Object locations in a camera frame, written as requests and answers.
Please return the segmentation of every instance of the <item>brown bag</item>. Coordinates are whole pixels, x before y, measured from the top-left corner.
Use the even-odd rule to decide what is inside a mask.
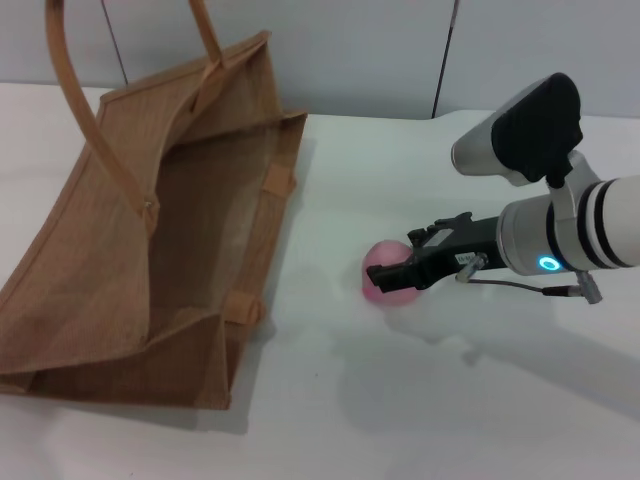
[[[47,41],[85,146],[0,292],[0,391],[227,408],[286,206],[304,113],[280,107],[268,33],[102,97],[97,118],[65,44]]]

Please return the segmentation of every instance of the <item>white tabletop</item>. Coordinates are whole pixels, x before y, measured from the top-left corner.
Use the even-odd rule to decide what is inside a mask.
[[[102,92],[86,90],[94,107]],[[83,142],[56,87],[1,85],[0,104],[6,269]],[[266,291],[271,318],[231,411],[0,397],[3,478],[637,480],[640,270],[595,272],[605,299],[592,307],[450,278],[401,309],[360,294],[373,243],[544,193],[454,171],[451,144],[485,115],[311,115]],[[640,173],[640,120],[582,126],[579,149],[602,178]]]

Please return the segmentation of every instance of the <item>bamboo handle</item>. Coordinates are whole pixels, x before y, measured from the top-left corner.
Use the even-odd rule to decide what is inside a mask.
[[[207,12],[204,0],[189,0],[189,5],[191,6],[193,18],[198,25],[200,38],[202,38],[204,48],[207,50],[209,60],[211,60],[211,63],[214,65],[220,62],[222,66],[224,66],[222,50],[220,49],[220,44],[218,43],[218,38],[216,37],[216,32],[213,29],[213,24],[209,18],[209,13]]]
[[[151,205],[146,201],[140,185],[131,171],[122,165],[102,135],[71,64],[64,33],[64,0],[46,1],[45,16],[49,55],[67,103],[87,143],[91,146],[94,156],[116,185],[120,187],[133,211],[146,222],[145,210]]]

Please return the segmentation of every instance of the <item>pink object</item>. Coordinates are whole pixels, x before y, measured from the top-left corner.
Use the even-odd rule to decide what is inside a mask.
[[[400,306],[413,302],[420,295],[415,288],[405,288],[396,292],[382,293],[371,283],[367,267],[371,265],[393,265],[404,262],[411,255],[411,247],[397,240],[383,240],[376,243],[362,261],[362,294],[364,298],[378,305]]]

